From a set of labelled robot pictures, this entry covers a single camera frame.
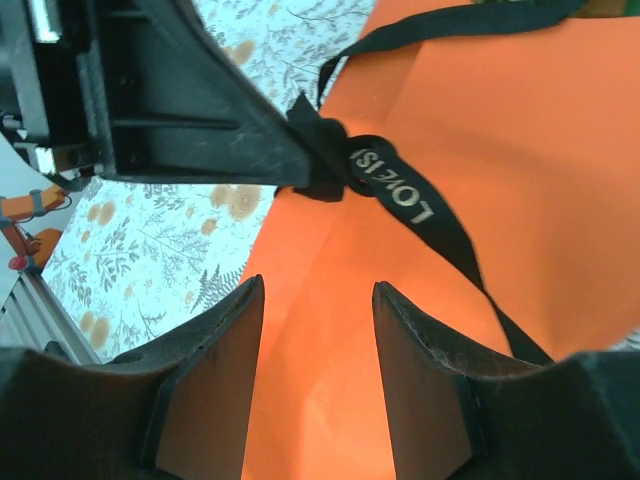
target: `black strap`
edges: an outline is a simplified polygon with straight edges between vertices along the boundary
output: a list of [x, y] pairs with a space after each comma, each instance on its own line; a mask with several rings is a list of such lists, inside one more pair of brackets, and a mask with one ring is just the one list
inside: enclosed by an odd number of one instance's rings
[[509, 316], [487, 291], [469, 234], [438, 190], [376, 136], [349, 139], [352, 171], [374, 192], [382, 206], [411, 229], [432, 250], [453, 265], [489, 300], [514, 357], [537, 365], [551, 358]]
[[[577, 11], [585, 0], [537, 0], [463, 5], [426, 12], [374, 30], [326, 62], [318, 82], [322, 93], [341, 58], [360, 53], [393, 50], [423, 40], [454, 35], [496, 35], [528, 32], [557, 25]], [[336, 120], [322, 119], [301, 95], [288, 112], [294, 129], [320, 148], [328, 121], [332, 122], [329, 150], [318, 158], [342, 185], [362, 195], [373, 195], [396, 219], [410, 228], [473, 285], [491, 304], [514, 357], [545, 365], [552, 359], [505, 314], [489, 294], [480, 273], [471, 238], [438, 190], [402, 160], [393, 145], [378, 136], [349, 138]], [[350, 152], [348, 159], [344, 152]]]
[[459, 5], [412, 15], [372, 31], [320, 67], [317, 106], [340, 60], [361, 53], [384, 52], [434, 38], [505, 35], [558, 25], [586, 0], [534, 0]]

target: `floral tablecloth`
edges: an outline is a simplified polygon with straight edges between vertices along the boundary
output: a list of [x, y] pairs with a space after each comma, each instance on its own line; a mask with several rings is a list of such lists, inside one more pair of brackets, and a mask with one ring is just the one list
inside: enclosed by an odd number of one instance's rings
[[[285, 111], [375, 0], [196, 0], [210, 34]], [[184, 323], [238, 284], [274, 187], [93, 179], [43, 278], [98, 356]]]

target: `leaf pattern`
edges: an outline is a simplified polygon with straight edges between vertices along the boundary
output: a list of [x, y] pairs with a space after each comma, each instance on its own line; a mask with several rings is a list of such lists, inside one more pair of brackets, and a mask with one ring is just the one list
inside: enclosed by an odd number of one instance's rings
[[91, 306], [91, 287], [87, 286], [87, 272], [76, 262], [69, 264], [69, 288], [83, 305]]
[[209, 242], [198, 230], [161, 225], [156, 233], [140, 232], [144, 235], [142, 250], [152, 261], [162, 264], [162, 278], [167, 286], [177, 281], [185, 266], [193, 273], [200, 271]]
[[100, 192], [102, 185], [103, 183], [100, 177], [92, 177], [89, 185], [84, 187], [84, 190], [82, 190], [83, 198], [93, 200], [98, 192]]
[[177, 185], [145, 185], [144, 198], [152, 199], [153, 208], [159, 210], [178, 210], [189, 200], [179, 194]]
[[100, 250], [93, 254], [100, 285], [105, 292], [111, 290], [118, 277], [131, 272], [132, 265], [140, 259], [138, 241], [126, 243], [130, 221], [130, 217], [125, 218], [107, 235]]
[[[247, 39], [255, 41], [256, 50], [242, 70], [285, 111], [302, 90], [315, 97], [320, 66], [357, 39], [374, 4], [374, 0], [227, 0], [197, 5], [207, 30], [222, 47], [233, 49]], [[259, 21], [265, 16], [268, 21]]]
[[111, 339], [113, 344], [107, 358], [117, 357], [124, 350], [131, 350], [151, 340], [145, 336], [139, 325], [125, 322], [122, 313], [120, 314], [120, 322], [111, 334]]
[[238, 286], [240, 277], [246, 267], [246, 263], [240, 268], [226, 273], [220, 273], [220, 264], [209, 277], [207, 270], [200, 277], [200, 291], [198, 298], [191, 309], [194, 312], [202, 305], [202, 310], [213, 307], [216, 303], [229, 295]]

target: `orange bag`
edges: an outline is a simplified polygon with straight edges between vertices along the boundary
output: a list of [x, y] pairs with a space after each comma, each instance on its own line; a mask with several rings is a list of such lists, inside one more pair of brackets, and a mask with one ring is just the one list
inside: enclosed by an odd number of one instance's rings
[[[366, 27], [463, 3], [382, 0]], [[443, 38], [357, 56], [322, 114], [437, 186], [488, 291], [554, 359], [640, 319], [640, 18]], [[392, 480], [371, 293], [509, 353], [487, 299], [375, 199], [278, 194], [245, 277], [266, 284], [243, 478]]]

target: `black plastic bracket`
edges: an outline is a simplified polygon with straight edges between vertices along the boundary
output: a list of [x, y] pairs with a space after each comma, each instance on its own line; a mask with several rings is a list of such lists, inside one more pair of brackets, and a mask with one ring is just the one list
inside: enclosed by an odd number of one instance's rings
[[[51, 43], [38, 42], [30, 2], [0, 2], [0, 112], [2, 133], [43, 174], [99, 165], [127, 182], [309, 185], [311, 149], [190, 0], [40, 2], [60, 35]], [[76, 164], [57, 165], [69, 145], [82, 146]], [[38, 162], [38, 148], [52, 160]]]
[[521, 362], [387, 283], [374, 319], [397, 480], [640, 478], [640, 352]]
[[2, 478], [240, 479], [260, 277], [104, 365], [0, 348]]

